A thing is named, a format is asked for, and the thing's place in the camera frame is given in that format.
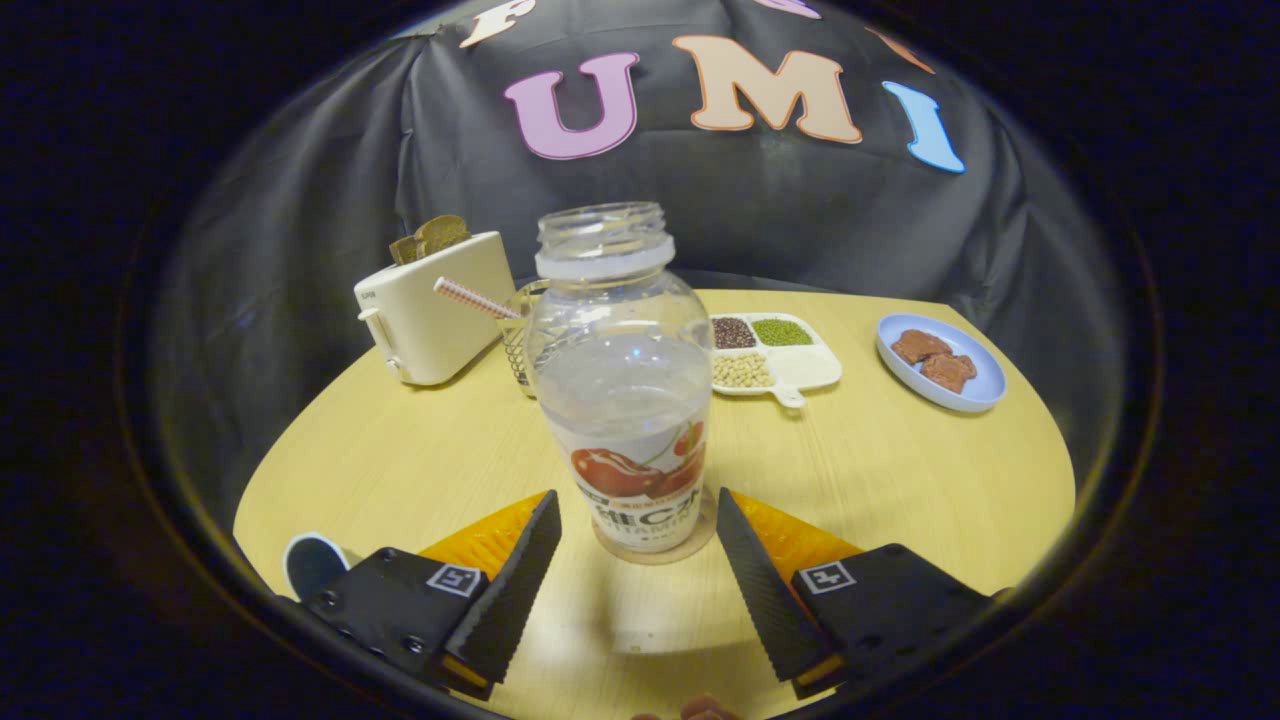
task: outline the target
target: white toaster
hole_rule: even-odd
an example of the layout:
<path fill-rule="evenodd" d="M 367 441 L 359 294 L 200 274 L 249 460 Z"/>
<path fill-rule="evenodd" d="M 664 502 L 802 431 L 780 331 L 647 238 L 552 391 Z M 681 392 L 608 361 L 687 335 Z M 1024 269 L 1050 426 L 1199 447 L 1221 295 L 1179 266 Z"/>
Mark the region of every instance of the white toaster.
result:
<path fill-rule="evenodd" d="M 357 319 L 369 325 L 387 366 L 402 383 L 443 383 L 499 334 L 485 313 L 435 293 L 435 281 L 442 275 L 498 302 L 516 293 L 497 232 L 477 233 L 356 283 L 361 310 Z"/>

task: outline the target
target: brown food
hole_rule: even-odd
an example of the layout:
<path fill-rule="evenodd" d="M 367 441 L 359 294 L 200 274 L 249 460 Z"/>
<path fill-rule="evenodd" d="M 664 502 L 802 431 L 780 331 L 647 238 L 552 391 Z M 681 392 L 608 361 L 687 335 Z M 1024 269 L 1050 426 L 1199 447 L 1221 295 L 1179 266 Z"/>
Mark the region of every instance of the brown food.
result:
<path fill-rule="evenodd" d="M 978 377 L 978 369 L 973 366 L 973 360 L 968 355 L 954 357 L 951 355 L 931 355 L 924 360 L 920 374 L 951 392 L 960 393 L 965 380 Z"/>
<path fill-rule="evenodd" d="M 890 347 L 897 352 L 899 357 L 911 365 L 933 355 L 951 355 L 951 346 L 937 336 L 920 331 L 902 331 L 902 337 L 897 338 L 897 342 Z"/>

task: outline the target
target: clear plastic jar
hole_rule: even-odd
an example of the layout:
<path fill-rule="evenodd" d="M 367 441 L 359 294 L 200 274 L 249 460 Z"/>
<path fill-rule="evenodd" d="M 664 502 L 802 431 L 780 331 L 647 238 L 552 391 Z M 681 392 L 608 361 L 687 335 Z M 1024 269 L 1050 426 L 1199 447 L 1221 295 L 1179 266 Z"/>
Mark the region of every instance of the clear plastic jar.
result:
<path fill-rule="evenodd" d="M 635 552 L 684 542 L 698 520 L 712 331 L 662 208 L 618 202 L 539 220 L 526 366 L 603 534 Z"/>

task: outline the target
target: letter i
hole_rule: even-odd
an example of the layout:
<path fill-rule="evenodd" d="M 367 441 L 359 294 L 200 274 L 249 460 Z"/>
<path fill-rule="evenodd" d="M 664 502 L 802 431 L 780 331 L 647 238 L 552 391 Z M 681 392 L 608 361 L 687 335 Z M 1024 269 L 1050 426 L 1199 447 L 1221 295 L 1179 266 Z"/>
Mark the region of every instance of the letter i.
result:
<path fill-rule="evenodd" d="M 934 168 L 963 173 L 964 163 L 956 156 L 955 150 L 951 149 L 947 131 L 942 127 L 942 119 L 938 117 L 937 101 L 905 85 L 890 81 L 884 81 L 881 85 L 897 97 L 899 102 L 902 104 L 902 109 L 906 110 L 906 119 L 911 122 L 911 132 L 915 133 L 915 140 L 906 146 L 911 155 Z"/>

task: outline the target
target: orange letter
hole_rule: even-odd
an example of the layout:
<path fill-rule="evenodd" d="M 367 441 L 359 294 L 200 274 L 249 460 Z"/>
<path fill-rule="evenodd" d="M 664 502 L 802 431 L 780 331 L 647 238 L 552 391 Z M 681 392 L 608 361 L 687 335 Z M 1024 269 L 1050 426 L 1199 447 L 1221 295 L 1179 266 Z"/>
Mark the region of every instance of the orange letter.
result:
<path fill-rule="evenodd" d="M 511 19 L 512 15 L 522 18 L 534 9 L 538 0 L 512 0 L 511 3 L 503 3 L 497 8 L 490 8 L 479 15 L 476 15 L 476 27 L 471 31 L 471 36 L 462 41 L 458 47 L 471 47 L 481 40 L 490 38 L 499 32 L 506 32 L 516 27 L 515 20 Z"/>
<path fill-rule="evenodd" d="M 915 65 L 916 68 L 920 68 L 922 70 L 929 73 L 931 76 L 937 74 L 937 73 L 933 72 L 933 68 L 931 68 L 931 67 L 925 65 L 924 63 L 922 63 L 920 59 L 915 56 L 915 53 L 911 53 L 910 50 L 908 50 L 901 42 L 897 42 L 896 40 L 891 40 L 888 37 L 884 37 L 883 35 L 876 32 L 872 28 L 867 28 L 867 32 L 870 32 L 876 37 L 883 40 L 884 45 L 888 45 L 890 50 L 897 53 L 897 55 L 900 58 L 902 58 L 904 60 L 906 60 L 908 63 L 911 63 L 913 65 Z"/>
<path fill-rule="evenodd" d="M 703 109 L 691 120 L 704 129 L 746 129 L 755 123 L 737 104 L 737 90 L 755 105 L 773 129 L 791 119 L 804 97 L 804 115 L 796 122 L 805 135 L 835 142 L 861 142 L 863 133 L 849 118 L 840 88 L 838 63 L 792 50 L 778 72 L 769 72 L 755 55 L 727 37 L 682 35 L 671 42 L 694 56 L 703 83 Z"/>

